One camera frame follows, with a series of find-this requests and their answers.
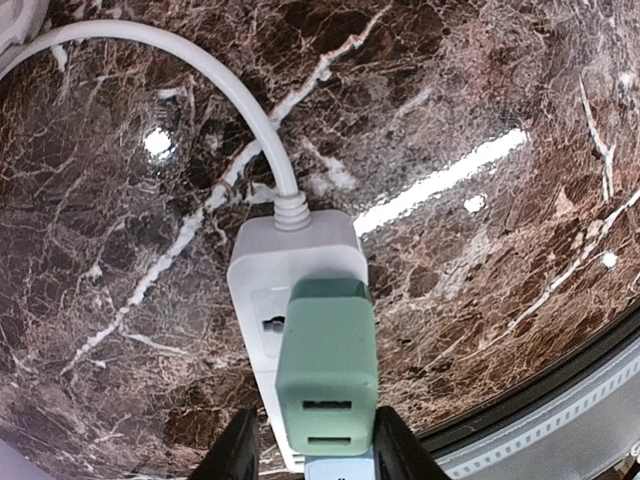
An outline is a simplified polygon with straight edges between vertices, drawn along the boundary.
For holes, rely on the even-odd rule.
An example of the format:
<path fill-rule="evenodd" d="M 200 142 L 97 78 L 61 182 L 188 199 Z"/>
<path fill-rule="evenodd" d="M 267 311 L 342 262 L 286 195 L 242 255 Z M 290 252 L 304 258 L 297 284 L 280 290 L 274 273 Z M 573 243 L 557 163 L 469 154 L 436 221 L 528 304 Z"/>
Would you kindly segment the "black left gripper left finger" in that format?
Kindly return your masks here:
<path fill-rule="evenodd" d="M 240 409 L 192 472 L 192 480 L 255 480 L 259 478 L 257 413 Z"/>

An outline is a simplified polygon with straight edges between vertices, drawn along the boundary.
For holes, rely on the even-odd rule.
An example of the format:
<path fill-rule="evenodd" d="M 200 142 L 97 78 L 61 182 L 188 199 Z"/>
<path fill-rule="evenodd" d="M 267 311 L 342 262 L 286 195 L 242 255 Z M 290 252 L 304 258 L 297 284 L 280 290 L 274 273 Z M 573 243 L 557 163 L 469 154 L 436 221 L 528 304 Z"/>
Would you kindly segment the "blue plug adapter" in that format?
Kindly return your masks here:
<path fill-rule="evenodd" d="M 375 480 L 373 449 L 357 456 L 308 456 L 305 480 Z"/>

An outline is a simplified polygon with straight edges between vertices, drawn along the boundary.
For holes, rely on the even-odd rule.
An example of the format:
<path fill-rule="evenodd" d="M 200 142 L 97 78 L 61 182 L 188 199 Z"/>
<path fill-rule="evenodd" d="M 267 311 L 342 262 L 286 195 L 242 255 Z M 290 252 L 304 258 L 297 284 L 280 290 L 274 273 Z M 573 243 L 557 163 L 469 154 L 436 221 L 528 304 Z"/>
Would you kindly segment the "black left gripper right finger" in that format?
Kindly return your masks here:
<path fill-rule="evenodd" d="M 376 410 L 372 439 L 376 479 L 450 480 L 392 407 Z"/>

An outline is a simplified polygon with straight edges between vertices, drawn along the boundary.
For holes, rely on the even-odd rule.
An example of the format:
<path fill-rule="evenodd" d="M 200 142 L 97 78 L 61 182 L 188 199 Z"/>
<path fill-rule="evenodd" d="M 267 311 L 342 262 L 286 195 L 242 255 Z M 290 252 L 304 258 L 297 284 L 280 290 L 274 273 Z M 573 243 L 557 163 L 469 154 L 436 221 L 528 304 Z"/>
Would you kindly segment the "white power strip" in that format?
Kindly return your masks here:
<path fill-rule="evenodd" d="M 227 284 L 259 393 L 286 468 L 301 473 L 304 457 L 286 438 L 275 376 L 284 317 L 294 285 L 306 277 L 353 277 L 368 282 L 367 260 L 351 217 L 316 210 L 298 231 L 283 231 L 271 216 L 246 221 L 239 229 Z"/>

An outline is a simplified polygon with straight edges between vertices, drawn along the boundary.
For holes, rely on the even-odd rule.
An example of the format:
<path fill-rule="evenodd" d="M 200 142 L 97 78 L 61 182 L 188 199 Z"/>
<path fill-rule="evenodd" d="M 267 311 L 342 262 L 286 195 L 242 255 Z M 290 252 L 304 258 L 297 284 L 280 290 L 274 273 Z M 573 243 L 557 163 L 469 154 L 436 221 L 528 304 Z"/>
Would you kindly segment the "green plug adapter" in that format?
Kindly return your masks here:
<path fill-rule="evenodd" d="M 306 278 L 288 301 L 275 380 L 289 446 L 350 457 L 372 444 L 379 390 L 373 302 L 355 278 Z"/>

